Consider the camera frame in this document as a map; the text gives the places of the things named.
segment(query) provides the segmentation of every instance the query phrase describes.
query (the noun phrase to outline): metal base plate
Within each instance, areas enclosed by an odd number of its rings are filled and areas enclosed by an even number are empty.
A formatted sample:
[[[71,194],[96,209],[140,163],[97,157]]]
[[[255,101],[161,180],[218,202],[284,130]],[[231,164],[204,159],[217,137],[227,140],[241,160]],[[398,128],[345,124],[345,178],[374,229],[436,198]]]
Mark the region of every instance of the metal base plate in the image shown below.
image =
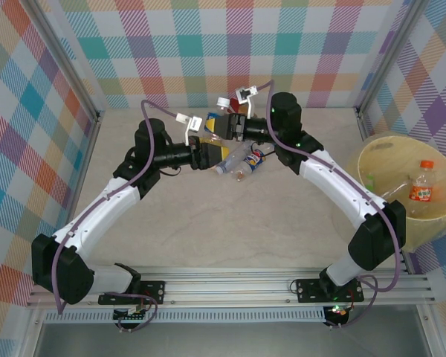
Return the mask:
[[[160,305],[164,303],[165,281],[141,281],[138,294],[150,296]],[[99,295],[97,303],[99,305],[140,305],[140,299],[104,294]]]
[[[326,294],[319,286],[319,279],[297,279],[295,286],[297,300],[300,303],[351,303],[352,296],[349,294],[349,291],[352,292],[355,303],[363,301],[361,284],[355,279],[347,285],[346,289],[340,291],[333,300],[326,297]]]

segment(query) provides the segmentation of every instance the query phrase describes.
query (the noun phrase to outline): white floor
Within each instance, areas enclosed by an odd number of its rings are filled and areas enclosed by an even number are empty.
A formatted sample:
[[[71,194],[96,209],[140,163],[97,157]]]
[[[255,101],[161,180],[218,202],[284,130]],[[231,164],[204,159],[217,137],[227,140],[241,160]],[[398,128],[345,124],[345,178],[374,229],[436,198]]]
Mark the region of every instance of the white floor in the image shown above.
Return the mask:
[[[208,109],[180,112],[205,118]],[[181,124],[155,109],[149,115],[165,121],[174,142],[182,140]],[[77,212],[104,188],[134,146],[142,120],[139,109],[107,111]],[[304,109],[302,121],[342,165],[361,145],[352,109]],[[101,239],[91,259],[131,266],[325,267],[346,252],[331,212],[330,200],[275,155],[240,183],[212,170],[184,167],[175,178],[162,176]]]

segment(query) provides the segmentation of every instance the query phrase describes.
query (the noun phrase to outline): clear plastic bottle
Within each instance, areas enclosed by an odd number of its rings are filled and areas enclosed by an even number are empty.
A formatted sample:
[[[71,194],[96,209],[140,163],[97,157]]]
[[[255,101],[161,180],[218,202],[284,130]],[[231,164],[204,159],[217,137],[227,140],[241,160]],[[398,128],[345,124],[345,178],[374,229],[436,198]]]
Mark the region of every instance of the clear plastic bottle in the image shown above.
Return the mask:
[[[238,164],[251,154],[251,145],[254,141],[245,141],[239,145],[235,150],[230,152],[225,160],[215,166],[215,171],[219,175],[222,173],[229,173]]]
[[[263,145],[253,145],[253,152],[239,163],[232,171],[233,177],[237,181],[242,181],[248,177],[266,159],[266,155],[274,150],[274,145],[265,143]]]
[[[432,161],[423,160],[419,165],[418,172],[411,177],[410,199],[405,207],[408,217],[418,218],[429,209],[433,185],[435,184],[433,167],[434,163]]]

